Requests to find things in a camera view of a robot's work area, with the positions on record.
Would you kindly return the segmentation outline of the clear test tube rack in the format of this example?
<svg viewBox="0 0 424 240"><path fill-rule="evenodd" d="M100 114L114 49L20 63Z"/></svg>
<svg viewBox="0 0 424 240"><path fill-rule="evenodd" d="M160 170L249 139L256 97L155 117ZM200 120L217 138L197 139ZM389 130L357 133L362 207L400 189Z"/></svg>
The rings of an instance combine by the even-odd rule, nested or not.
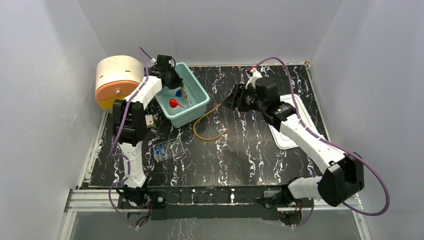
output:
<svg viewBox="0 0 424 240"><path fill-rule="evenodd" d="M185 154L185 147L183 146L183 142L180 137L176 137L167 141L154 144L152 146L153 156L154 156L154 147L157 147L158 149L160 149L161 159L159 162L181 157Z"/></svg>

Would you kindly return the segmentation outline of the white plastic bin lid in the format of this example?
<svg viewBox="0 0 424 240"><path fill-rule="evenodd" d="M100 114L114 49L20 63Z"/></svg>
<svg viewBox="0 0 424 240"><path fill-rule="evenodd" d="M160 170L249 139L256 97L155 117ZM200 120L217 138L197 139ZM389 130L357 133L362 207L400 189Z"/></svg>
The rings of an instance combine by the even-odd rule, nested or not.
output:
<svg viewBox="0 0 424 240"><path fill-rule="evenodd" d="M324 135L319 133L311 115L307 111L306 105L301 100L299 95L294 94L294 97L292 97L291 94L286 94L281 95L279 98L282 103L287 103L292 107L296 107L300 114L300 118L305 123L305 126L318 135L316 139L324 139ZM279 128L275 128L271 124L268 125L268 128L276 146L280 150L288 150L299 147L299 140L301 147L305 146L312 139L312 136L307 136L311 134L300 123L296 113L291 115L288 121L282 122Z"/></svg>

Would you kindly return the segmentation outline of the metal tongs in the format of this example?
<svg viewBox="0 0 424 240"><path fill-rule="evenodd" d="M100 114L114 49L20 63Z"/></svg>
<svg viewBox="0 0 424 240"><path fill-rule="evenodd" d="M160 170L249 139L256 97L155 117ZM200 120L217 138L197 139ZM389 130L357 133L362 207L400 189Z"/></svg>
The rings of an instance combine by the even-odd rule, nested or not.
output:
<svg viewBox="0 0 424 240"><path fill-rule="evenodd" d="M192 102L191 102L191 100L189 98L189 95L188 95L188 93L186 91L186 88L185 88L185 85L184 84L181 86L180 90L181 90L182 97L187 102L187 105L189 107L191 107L192 106Z"/></svg>

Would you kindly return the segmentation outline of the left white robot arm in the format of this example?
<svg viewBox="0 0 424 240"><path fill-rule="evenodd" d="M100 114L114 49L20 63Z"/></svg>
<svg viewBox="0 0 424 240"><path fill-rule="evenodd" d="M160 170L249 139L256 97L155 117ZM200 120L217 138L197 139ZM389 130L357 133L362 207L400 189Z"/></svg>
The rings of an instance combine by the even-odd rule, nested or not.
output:
<svg viewBox="0 0 424 240"><path fill-rule="evenodd" d="M141 144L146 137L146 107L164 88L177 89L183 86L183 80L176 72L176 61L170 55L159 54L151 59L151 67L141 66L136 74L140 83L124 99L112 104L114 140L109 151L110 157L124 160L125 177L119 182L117 192L137 208L149 203L149 194L144 190L144 173Z"/></svg>

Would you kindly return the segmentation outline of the white squeeze bottle red cap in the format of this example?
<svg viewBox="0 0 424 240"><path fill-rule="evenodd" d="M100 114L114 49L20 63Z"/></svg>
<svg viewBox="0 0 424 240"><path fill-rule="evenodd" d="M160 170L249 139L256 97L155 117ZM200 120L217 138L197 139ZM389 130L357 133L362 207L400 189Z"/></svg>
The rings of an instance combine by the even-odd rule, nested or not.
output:
<svg viewBox="0 0 424 240"><path fill-rule="evenodd" d="M171 98L169 100L169 106L173 109L177 108L177 107L181 107L184 108L184 106L182 104L180 104L176 99Z"/></svg>

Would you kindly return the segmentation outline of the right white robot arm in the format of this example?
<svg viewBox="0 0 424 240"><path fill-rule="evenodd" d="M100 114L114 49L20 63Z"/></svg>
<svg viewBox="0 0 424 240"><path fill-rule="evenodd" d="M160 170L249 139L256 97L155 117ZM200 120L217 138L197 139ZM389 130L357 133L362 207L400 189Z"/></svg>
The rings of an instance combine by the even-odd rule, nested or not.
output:
<svg viewBox="0 0 424 240"><path fill-rule="evenodd" d="M239 112L260 112L268 125L292 140L321 171L321 177L299 177L285 183L281 199L286 206L295 207L308 198L337 207L365 187L363 164L325 143L323 137L308 132L298 118L298 108L281 100L272 78L260 77L255 85L237 83L223 105Z"/></svg>

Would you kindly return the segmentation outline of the teal plastic bin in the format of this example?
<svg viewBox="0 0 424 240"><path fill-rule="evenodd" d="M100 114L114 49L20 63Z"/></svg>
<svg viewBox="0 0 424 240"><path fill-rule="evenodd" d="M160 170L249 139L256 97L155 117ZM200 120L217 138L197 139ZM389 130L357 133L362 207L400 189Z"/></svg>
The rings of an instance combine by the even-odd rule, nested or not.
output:
<svg viewBox="0 0 424 240"><path fill-rule="evenodd" d="M179 90L180 87L176 89L169 89L165 86L159 93L155 95L155 98L165 117L170 120L171 124L175 128L180 128L200 118L206 113L207 104L210 102L210 97L184 62L178 62L176 64L175 70L183 79L183 84L191 100L192 106L188 106L187 102L182 97L176 96L176 91ZM170 99L177 100L184 106L184 108L171 108L169 105Z"/></svg>

